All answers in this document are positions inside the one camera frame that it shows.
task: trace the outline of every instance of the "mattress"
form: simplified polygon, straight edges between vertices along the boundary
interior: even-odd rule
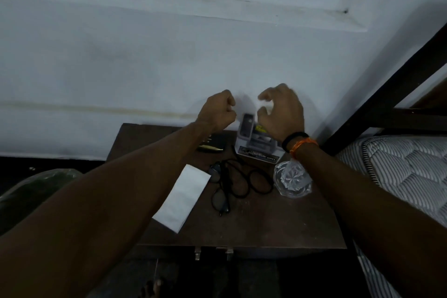
[[[447,227],[447,137],[360,139],[337,158]],[[400,297],[356,245],[373,298]]]

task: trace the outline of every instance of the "white envelope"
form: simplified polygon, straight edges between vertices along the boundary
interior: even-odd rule
[[[163,205],[152,218],[178,233],[211,175],[186,165]]]

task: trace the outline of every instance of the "wooden table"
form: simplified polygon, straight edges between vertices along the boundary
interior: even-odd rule
[[[178,129],[123,124],[107,161],[156,142]],[[224,134],[228,139],[224,153],[196,151],[188,159],[188,164],[206,172],[215,161],[233,157],[231,145],[235,142],[236,132],[225,131]],[[273,165],[254,159],[249,162],[273,173]],[[216,187],[213,183],[205,187],[178,234],[151,220],[138,244],[283,250],[346,248],[335,214],[315,186],[311,194],[299,199],[286,198],[276,188],[268,195],[251,191],[245,199],[230,197],[232,211],[222,217],[211,206],[211,195]]]

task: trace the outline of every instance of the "hand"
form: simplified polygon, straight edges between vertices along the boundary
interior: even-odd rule
[[[263,106],[257,112],[257,120],[274,139],[282,142],[292,133],[305,130],[303,105],[296,93],[286,84],[269,87],[257,98],[273,100],[272,113],[268,115],[267,109]]]
[[[229,90],[212,95],[200,110],[196,122],[205,123],[211,133],[222,131],[236,120],[236,112],[231,108],[235,105]]]

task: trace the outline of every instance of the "painted wall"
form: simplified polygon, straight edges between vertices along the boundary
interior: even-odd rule
[[[447,0],[391,0],[366,33],[0,0],[0,154],[105,159],[123,122],[184,125],[225,88],[253,112],[280,82],[324,140],[446,22]]]

